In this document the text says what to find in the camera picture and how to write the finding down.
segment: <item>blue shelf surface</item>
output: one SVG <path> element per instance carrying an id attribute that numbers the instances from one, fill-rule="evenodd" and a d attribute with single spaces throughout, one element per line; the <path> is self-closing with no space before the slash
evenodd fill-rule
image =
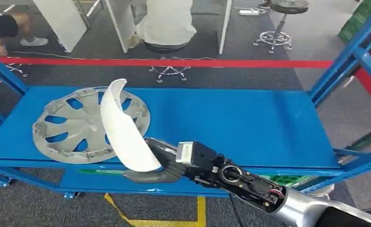
<path id="1" fill-rule="evenodd" d="M 134 183 L 119 175 L 84 174 L 68 169 L 60 180 L 59 189 L 67 192 L 112 192 L 136 193 L 152 195 L 183 195 L 183 196 L 227 196 L 225 191 L 205 188 L 181 178 L 174 183 Z"/>
<path id="2" fill-rule="evenodd" d="M 32 124 L 51 100 L 76 89 L 30 87 L 0 126 L 0 163 L 13 160 L 19 167 L 24 162 L 43 161 L 48 167 L 61 167 L 62 163 L 37 150 Z M 149 137 L 171 144 L 197 140 L 244 167 L 340 169 L 310 97 L 303 91 L 126 90 L 140 97 L 151 112 Z M 112 158 L 102 164 L 120 161 Z"/>

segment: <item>black cable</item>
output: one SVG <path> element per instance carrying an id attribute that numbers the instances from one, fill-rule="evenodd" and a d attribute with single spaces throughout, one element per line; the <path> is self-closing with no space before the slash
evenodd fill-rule
<path id="1" fill-rule="evenodd" d="M 240 224 L 240 226 L 241 226 L 241 227 L 244 227 L 244 224 L 242 224 L 241 218 L 240 218 L 240 216 L 238 215 L 238 211 L 237 211 L 237 209 L 235 208 L 235 204 L 234 204 L 233 196 L 231 195 L 231 193 L 228 193 L 228 195 L 230 196 L 230 202 L 231 202 L 231 206 L 233 207 L 233 211 L 234 211 L 235 217 L 237 218 L 238 223 Z"/>

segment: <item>white lab coat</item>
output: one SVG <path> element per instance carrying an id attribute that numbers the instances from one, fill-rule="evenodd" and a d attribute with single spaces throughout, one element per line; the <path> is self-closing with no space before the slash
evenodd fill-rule
<path id="1" fill-rule="evenodd" d="M 150 44 L 185 44 L 197 32 L 191 7 L 192 0 L 147 0 L 147 15 L 137 24 L 137 34 Z"/>

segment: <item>silver robot arm casing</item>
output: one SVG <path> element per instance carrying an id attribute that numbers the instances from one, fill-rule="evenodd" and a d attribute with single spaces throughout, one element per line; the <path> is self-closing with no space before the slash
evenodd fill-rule
<path id="1" fill-rule="evenodd" d="M 314 227 L 328 207 L 334 207 L 371 223 L 371 214 L 344 203 L 309 196 L 292 188 L 287 188 L 286 191 L 285 201 L 271 215 L 293 227 Z"/>

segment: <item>power strip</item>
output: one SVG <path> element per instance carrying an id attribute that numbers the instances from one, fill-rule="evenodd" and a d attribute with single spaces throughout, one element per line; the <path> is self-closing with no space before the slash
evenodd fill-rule
<path id="1" fill-rule="evenodd" d="M 258 16 L 265 13 L 267 13 L 267 10 L 259 8 L 250 8 L 249 10 L 238 11 L 238 14 L 241 16 Z"/>

